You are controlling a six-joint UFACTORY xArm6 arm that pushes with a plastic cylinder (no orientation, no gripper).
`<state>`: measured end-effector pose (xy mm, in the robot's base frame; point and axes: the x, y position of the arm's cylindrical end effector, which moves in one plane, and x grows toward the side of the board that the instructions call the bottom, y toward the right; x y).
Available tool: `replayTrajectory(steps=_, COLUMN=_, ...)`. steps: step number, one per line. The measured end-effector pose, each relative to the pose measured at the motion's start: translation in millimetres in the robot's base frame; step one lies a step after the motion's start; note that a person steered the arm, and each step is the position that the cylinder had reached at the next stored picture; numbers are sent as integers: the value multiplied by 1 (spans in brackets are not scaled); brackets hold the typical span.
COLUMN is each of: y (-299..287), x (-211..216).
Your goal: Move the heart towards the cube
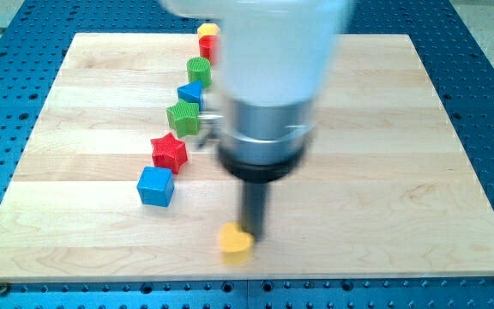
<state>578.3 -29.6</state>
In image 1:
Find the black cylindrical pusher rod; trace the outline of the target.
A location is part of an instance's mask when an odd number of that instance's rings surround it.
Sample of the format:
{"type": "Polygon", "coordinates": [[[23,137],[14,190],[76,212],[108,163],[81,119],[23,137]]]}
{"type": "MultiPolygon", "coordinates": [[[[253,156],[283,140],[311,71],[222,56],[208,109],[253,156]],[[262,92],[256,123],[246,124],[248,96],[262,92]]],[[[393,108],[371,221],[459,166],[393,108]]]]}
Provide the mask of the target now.
{"type": "Polygon", "coordinates": [[[261,240],[264,235],[264,218],[268,199],[267,183],[243,182],[239,225],[241,229],[261,240]]]}

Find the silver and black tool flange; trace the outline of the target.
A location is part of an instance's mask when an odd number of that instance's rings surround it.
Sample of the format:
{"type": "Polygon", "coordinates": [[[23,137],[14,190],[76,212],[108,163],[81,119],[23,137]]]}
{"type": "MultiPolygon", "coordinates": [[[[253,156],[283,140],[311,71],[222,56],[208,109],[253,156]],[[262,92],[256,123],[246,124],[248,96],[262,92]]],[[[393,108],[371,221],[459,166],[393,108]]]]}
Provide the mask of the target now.
{"type": "Polygon", "coordinates": [[[285,177],[301,161],[314,123],[312,102],[256,105],[225,98],[222,109],[198,119],[217,141],[220,164],[245,182],[262,184],[285,177]]]}

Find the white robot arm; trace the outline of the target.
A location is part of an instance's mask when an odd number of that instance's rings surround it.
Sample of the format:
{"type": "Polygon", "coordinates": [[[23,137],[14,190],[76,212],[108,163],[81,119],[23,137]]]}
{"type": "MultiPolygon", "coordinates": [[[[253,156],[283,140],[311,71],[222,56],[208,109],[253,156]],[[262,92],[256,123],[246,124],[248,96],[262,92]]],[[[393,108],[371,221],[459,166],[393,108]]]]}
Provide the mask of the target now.
{"type": "Polygon", "coordinates": [[[355,3],[165,0],[162,6],[220,23],[218,157],[243,184],[238,225],[259,240],[268,185],[304,155],[335,36],[348,25],[355,3]]]}

